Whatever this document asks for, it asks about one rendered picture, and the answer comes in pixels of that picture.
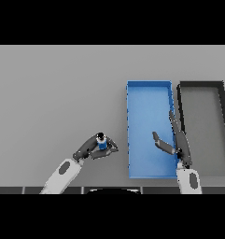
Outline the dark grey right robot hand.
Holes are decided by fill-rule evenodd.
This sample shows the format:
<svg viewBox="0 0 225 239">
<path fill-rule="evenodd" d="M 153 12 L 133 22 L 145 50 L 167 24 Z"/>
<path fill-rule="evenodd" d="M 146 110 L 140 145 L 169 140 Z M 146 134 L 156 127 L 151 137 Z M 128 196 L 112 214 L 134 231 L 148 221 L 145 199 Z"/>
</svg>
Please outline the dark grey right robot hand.
<svg viewBox="0 0 225 239">
<path fill-rule="evenodd" d="M 162 141 L 158 134 L 153 132 L 152 135 L 155 146 L 170 155 L 176 155 L 177 158 L 181 160 L 182 166 L 186 169 L 189 169 L 192 165 L 189 141 L 184 132 L 178 129 L 176 117 L 174 116 L 172 110 L 169 111 L 169 120 L 171 122 L 173 135 L 175 137 L 175 146 L 173 147 L 172 145 Z"/>
</svg>

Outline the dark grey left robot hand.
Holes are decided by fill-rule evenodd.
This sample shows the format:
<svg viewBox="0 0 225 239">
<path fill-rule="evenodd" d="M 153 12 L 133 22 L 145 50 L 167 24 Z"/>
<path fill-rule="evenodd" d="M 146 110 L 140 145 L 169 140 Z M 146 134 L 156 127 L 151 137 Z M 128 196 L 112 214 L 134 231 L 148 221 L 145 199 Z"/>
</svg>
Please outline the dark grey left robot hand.
<svg viewBox="0 0 225 239">
<path fill-rule="evenodd" d="M 73 155 L 72 158 L 79 162 L 81 159 L 87 159 L 91 157 L 94 159 L 101 159 L 103 157 L 109 156 L 113 152 L 118 152 L 119 148 L 117 144 L 108 136 L 106 137 L 106 149 L 100 150 L 97 141 L 96 136 L 97 134 L 93 135 L 91 138 L 89 138 Z"/>
</svg>

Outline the blue pipe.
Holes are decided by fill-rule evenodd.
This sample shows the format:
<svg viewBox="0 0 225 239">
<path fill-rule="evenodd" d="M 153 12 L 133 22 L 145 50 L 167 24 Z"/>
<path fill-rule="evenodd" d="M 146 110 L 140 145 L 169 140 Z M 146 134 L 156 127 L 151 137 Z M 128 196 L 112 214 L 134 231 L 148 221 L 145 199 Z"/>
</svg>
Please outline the blue pipe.
<svg viewBox="0 0 225 239">
<path fill-rule="evenodd" d="M 96 141 L 100 150 L 106 149 L 106 137 L 103 133 L 97 134 Z"/>
</svg>

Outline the dark grey bin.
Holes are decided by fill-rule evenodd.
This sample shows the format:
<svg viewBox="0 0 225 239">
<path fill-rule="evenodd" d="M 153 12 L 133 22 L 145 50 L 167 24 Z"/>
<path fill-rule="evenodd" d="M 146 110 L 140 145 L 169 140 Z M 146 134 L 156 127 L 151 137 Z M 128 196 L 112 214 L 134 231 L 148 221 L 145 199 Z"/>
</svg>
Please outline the dark grey bin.
<svg viewBox="0 0 225 239">
<path fill-rule="evenodd" d="M 176 87 L 182 131 L 200 176 L 225 176 L 225 88 L 220 81 L 180 81 Z"/>
</svg>

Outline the blue bin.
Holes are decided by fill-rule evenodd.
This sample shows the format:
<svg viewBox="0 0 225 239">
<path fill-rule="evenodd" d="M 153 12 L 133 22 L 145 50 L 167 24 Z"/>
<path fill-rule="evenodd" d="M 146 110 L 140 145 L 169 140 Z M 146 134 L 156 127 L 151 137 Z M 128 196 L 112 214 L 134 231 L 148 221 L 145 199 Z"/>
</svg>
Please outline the blue bin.
<svg viewBox="0 0 225 239">
<path fill-rule="evenodd" d="M 128 80 L 126 84 L 129 178 L 176 178 L 176 155 L 155 146 L 153 132 L 172 147 L 169 111 L 175 112 L 171 80 Z"/>
</svg>

